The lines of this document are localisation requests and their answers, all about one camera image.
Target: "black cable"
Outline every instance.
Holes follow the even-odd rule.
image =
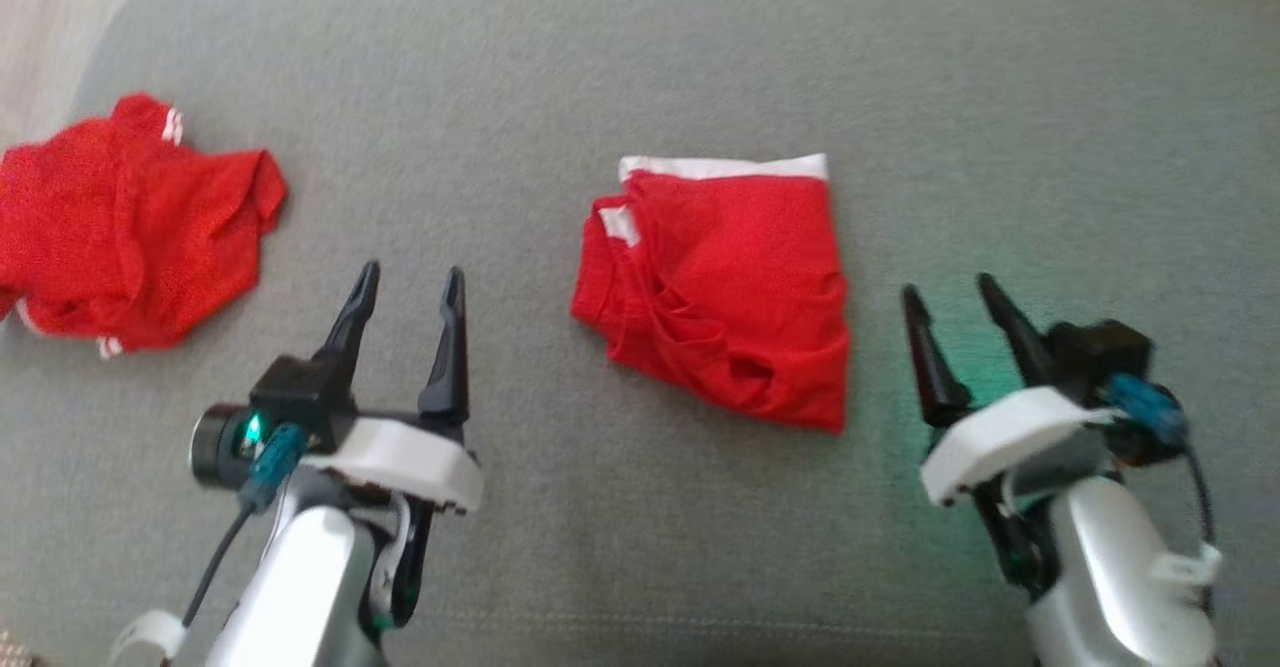
[[[182,626],[188,627],[193,621],[196,621],[196,612],[200,611],[200,603],[205,602],[205,593],[209,591],[209,585],[214,581],[214,574],[218,572],[218,566],[221,565],[223,557],[227,556],[227,549],[232,545],[236,535],[239,534],[241,527],[248,521],[250,516],[253,515],[252,504],[241,507],[241,513],[236,516],[236,521],[232,522],[227,534],[223,535],[223,542],[218,544],[218,549],[214,550],[214,557],[209,561],[209,567],[205,567],[205,576],[200,579],[200,586],[196,588],[195,597],[191,598],[191,606],[187,607],[187,616],[182,618]]]
[[[1204,480],[1204,471],[1201,467],[1199,457],[1196,456],[1196,449],[1192,448],[1190,443],[1187,444],[1184,449],[1184,456],[1187,457],[1187,466],[1192,470],[1192,481],[1196,483],[1196,498],[1199,502],[1201,512],[1201,540],[1212,545],[1217,540],[1217,527],[1213,525],[1213,501],[1208,493],[1208,481]],[[1204,588],[1204,594],[1201,599],[1201,604],[1204,607],[1204,613],[1208,617],[1213,617],[1213,586],[1210,585]]]

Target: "red cloth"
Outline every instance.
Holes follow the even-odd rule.
[[[847,287],[814,157],[819,175],[628,172],[584,225],[571,314],[616,362],[737,412],[841,431]]]
[[[0,317],[97,338],[104,357],[177,344],[257,284],[285,184],[265,151],[202,156],[146,93],[0,163]]]

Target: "blue cable connector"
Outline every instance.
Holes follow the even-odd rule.
[[[262,453],[248,471],[248,481],[241,485],[241,508],[261,515],[275,502],[284,480],[293,474],[307,449],[307,433],[293,424],[280,425],[268,440]]]
[[[1135,424],[1151,430],[1169,447],[1187,447],[1187,415],[1155,387],[1138,376],[1117,374],[1107,383],[1107,402]]]

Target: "green light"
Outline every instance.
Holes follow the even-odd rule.
[[[251,443],[260,443],[262,439],[262,419],[253,415],[248,419],[248,425],[244,428],[244,440]]]

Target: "gray fabric surface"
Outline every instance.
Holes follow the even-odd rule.
[[[989,270],[1041,325],[1156,339],[1217,499],[1225,655],[1280,663],[1276,24],[1280,0],[133,0],[77,117],[151,90],[197,147],[273,149],[293,193],[261,285],[174,352],[0,332],[0,621],[76,666],[184,607],[234,515],[191,480],[189,425],[314,348],[380,257],[357,397],[412,405],[461,262],[489,476],[480,512],[436,524],[396,663],[1027,664],[975,515],[918,484],[897,309],[919,283],[991,399],[1016,379],[973,288]],[[618,156],[815,151],[852,285],[844,437],[613,367],[568,317]],[[1184,470],[1133,483],[1190,549]]]

